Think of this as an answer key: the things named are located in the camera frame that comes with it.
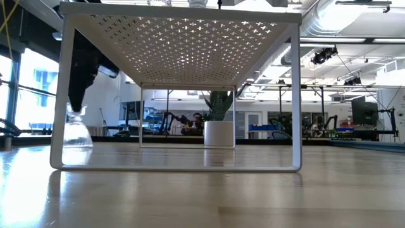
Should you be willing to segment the grey office chair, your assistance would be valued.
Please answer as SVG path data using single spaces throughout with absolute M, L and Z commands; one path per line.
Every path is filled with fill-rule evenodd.
M 274 139 L 274 140 L 290 140 L 291 137 L 285 133 L 284 131 L 281 130 L 274 130 L 271 133 L 269 133 L 268 136 L 269 139 Z

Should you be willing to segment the snake plant in white pot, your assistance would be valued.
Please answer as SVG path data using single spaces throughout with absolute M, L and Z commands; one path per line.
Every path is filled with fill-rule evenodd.
M 232 91 L 211 91 L 204 97 L 209 113 L 203 118 L 204 145 L 213 149 L 234 149 L 236 146 L 236 98 Z

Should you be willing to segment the white machine cabinet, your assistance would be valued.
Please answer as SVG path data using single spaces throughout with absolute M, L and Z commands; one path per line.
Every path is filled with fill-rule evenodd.
M 381 89 L 377 92 L 377 98 L 380 102 L 379 110 L 388 110 L 394 108 L 396 130 L 398 136 L 393 134 L 380 134 L 381 142 L 388 143 L 405 143 L 405 88 L 398 89 Z

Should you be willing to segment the person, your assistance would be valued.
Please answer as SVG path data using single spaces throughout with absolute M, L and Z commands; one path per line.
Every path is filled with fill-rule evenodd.
M 193 120 L 186 122 L 184 125 L 183 135 L 202 136 L 204 131 L 203 117 L 200 113 L 193 114 Z

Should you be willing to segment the black aluminium table frame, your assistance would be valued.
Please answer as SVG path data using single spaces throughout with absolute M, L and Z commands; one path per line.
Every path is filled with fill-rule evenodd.
M 92 140 L 96 143 L 138 143 L 138 137 L 101 137 L 93 136 Z M 146 143 L 163 144 L 197 144 L 203 145 L 203 138 L 191 137 L 158 137 L 152 136 L 144 138 Z M 50 145 L 51 136 L 20 136 L 12 137 L 12 146 L 37 146 Z M 269 145 L 269 146 L 291 146 L 291 140 L 271 140 L 271 139 L 236 139 L 237 145 Z M 384 151 L 391 153 L 405 154 L 405 143 L 399 142 L 375 142 L 375 141 L 346 141 L 346 140 L 326 140 L 311 139 L 303 140 L 303 146 L 336 146 L 343 148 L 367 149 L 375 151 Z

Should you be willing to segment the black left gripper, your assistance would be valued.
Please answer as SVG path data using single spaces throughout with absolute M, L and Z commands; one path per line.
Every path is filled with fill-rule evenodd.
M 120 69 L 79 31 L 75 31 L 68 97 L 73 111 L 82 109 L 85 90 L 90 87 L 99 68 L 109 77 Z

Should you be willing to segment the white perforated metal shelf riser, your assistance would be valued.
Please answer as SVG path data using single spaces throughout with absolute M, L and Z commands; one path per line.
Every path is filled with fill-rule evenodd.
M 284 43 L 292 51 L 292 163 L 272 172 L 302 167 L 299 13 L 69 3 L 59 59 L 50 165 L 63 162 L 66 105 L 76 33 L 82 34 L 141 89 L 235 92 Z

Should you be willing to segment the black computer monitor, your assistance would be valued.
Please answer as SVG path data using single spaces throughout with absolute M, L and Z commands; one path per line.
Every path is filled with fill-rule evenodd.
M 121 104 L 120 120 L 126 127 L 138 127 L 140 124 L 140 101 L 127 101 Z
M 352 121 L 358 125 L 376 126 L 378 120 L 378 105 L 366 102 L 363 98 L 351 101 Z

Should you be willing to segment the blue storage bin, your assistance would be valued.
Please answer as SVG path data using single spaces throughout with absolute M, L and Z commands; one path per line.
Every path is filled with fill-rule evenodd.
M 277 128 L 275 128 L 273 125 L 249 125 L 248 126 L 248 131 L 252 132 L 252 131 L 273 131 L 276 130 Z

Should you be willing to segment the silver ventilation duct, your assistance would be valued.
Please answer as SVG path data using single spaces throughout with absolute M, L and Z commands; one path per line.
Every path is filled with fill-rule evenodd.
M 337 0 L 319 0 L 303 18 L 300 28 L 301 36 L 334 36 L 339 32 L 333 24 Z

